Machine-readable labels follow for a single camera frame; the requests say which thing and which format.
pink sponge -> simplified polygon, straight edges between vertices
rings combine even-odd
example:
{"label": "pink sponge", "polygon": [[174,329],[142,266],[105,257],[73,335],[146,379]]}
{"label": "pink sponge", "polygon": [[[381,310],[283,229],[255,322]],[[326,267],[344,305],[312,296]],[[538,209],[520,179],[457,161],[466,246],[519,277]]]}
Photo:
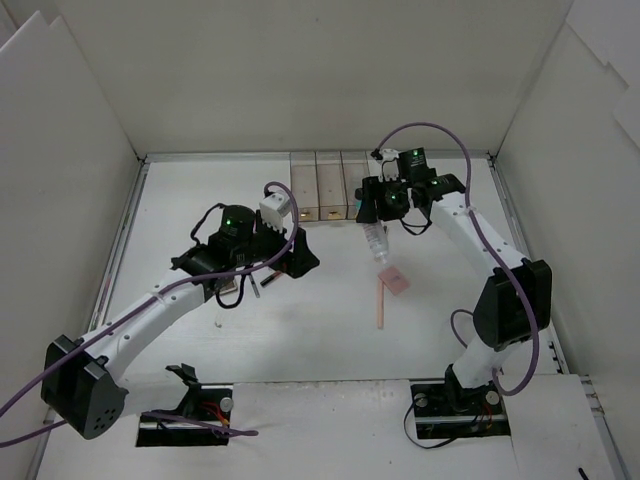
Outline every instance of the pink sponge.
{"label": "pink sponge", "polygon": [[378,278],[394,295],[398,295],[409,288],[409,280],[396,267],[389,267],[378,274]]}

white wall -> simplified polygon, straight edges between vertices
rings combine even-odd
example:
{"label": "white wall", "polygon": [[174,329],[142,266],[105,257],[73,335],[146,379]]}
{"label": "white wall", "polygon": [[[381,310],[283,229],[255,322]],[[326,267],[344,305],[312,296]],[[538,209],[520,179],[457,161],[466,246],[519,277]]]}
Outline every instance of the white wall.
{"label": "white wall", "polygon": [[[0,404],[42,371],[47,345],[88,320],[137,162],[66,26],[37,15],[0,49]],[[36,387],[0,419],[42,426]],[[35,441],[0,450],[24,478]]]}
{"label": "white wall", "polygon": [[47,23],[60,15],[56,0],[1,0],[18,25],[24,24],[35,12],[40,12]]}
{"label": "white wall", "polygon": [[498,163],[527,243],[553,269],[572,371],[592,376],[640,478],[640,150],[613,115],[627,87],[564,26]]}
{"label": "white wall", "polygon": [[495,150],[569,2],[57,0],[139,153]]}
{"label": "white wall", "polygon": [[0,47],[16,33],[16,25],[6,8],[0,3]]}

popsicle stick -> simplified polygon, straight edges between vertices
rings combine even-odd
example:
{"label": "popsicle stick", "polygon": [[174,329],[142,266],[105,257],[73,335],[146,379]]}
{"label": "popsicle stick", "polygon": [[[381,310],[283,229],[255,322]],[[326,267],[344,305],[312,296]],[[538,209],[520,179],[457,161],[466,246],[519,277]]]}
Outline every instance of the popsicle stick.
{"label": "popsicle stick", "polygon": [[378,329],[384,328],[384,282],[378,279]]}

white floor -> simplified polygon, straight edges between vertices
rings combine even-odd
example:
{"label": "white floor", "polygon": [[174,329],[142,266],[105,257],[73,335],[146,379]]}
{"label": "white floor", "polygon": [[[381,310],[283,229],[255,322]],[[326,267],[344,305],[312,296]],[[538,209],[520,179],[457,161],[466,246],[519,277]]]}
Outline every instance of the white floor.
{"label": "white floor", "polygon": [[[160,279],[169,260],[186,251],[189,231],[216,202],[257,207],[263,185],[289,182],[288,156],[269,159],[152,163],[108,317]],[[464,178],[462,160],[432,160],[441,173]],[[495,228],[511,241],[487,162],[474,161],[472,198]],[[203,238],[218,227],[212,215]],[[411,219],[423,220],[415,212]],[[273,382],[442,377],[462,353],[448,319],[456,308],[473,309],[484,286],[465,258],[437,228],[421,237],[390,223],[393,262],[411,281],[398,297],[386,295],[385,329],[376,329],[377,264],[355,222],[307,223],[308,242],[320,267],[307,276],[280,278],[255,298],[247,285],[241,307],[225,311],[215,302],[183,317],[145,350],[132,374],[165,365],[193,365],[206,382]],[[270,271],[256,274],[256,281]],[[469,338],[469,319],[459,318]],[[538,373],[556,373],[542,334]],[[524,373],[524,346],[505,366]]]}
{"label": "white floor", "polygon": [[[464,177],[461,160],[430,163],[440,173]],[[511,242],[488,165],[473,163],[472,199]],[[288,156],[153,163],[108,317],[190,247],[188,233],[206,208],[216,202],[256,207],[269,180],[289,181]],[[419,215],[409,220],[421,221]],[[207,222],[203,238],[217,221]],[[462,353],[449,313],[473,309],[485,279],[437,228],[415,238],[391,225],[393,262],[412,286],[398,297],[387,295],[380,331],[376,264],[360,228],[352,222],[304,228],[319,268],[295,281],[278,279],[259,300],[247,288],[245,302],[230,312],[206,304],[167,330],[128,370],[144,376],[182,362],[196,367],[204,382],[235,383],[233,426],[258,429],[258,437],[217,448],[135,448],[137,417],[120,419],[92,441],[63,427],[49,439],[38,478],[577,480],[578,467],[591,479],[613,478],[579,379],[556,374],[548,332],[541,335],[538,375],[505,402],[511,437],[458,441],[428,452],[412,445],[402,431],[409,383],[396,379],[442,377]],[[459,323],[469,337],[468,320]],[[506,386],[519,381],[529,352],[524,346],[505,366]],[[318,383],[327,380],[332,382]]]}

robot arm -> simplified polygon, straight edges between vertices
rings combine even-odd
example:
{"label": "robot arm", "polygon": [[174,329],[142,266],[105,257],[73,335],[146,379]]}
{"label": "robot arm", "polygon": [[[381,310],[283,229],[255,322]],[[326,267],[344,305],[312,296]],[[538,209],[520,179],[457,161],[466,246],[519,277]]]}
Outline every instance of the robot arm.
{"label": "robot arm", "polygon": [[167,366],[144,378],[127,375],[127,368],[188,312],[214,296],[224,305],[219,292],[233,275],[249,274],[260,268],[253,267],[255,263],[269,261],[271,268],[299,278],[319,265],[302,228],[294,228],[295,237],[286,240],[282,219],[291,204],[282,194],[267,195],[257,212],[239,205],[222,207],[218,232],[206,244],[196,239],[196,246],[173,258],[162,280],[117,316],[117,321],[76,341],[63,335],[49,345],[47,370],[62,359],[67,361],[44,378],[41,397],[85,439],[103,434],[123,415],[175,410],[194,400],[201,385],[188,365]]}
{"label": "robot arm", "polygon": [[440,227],[487,282],[473,312],[476,336],[465,353],[445,373],[449,399],[460,406],[489,383],[492,372],[522,342],[531,338],[524,307],[503,269],[481,242],[470,210],[489,245],[522,285],[539,330],[550,321],[551,270],[542,260],[531,262],[508,244],[473,206],[467,208],[465,186],[452,174],[439,176],[429,168],[424,149],[399,153],[398,178],[367,177],[356,192],[361,200],[356,221],[376,223],[401,220],[418,208],[428,222]]}

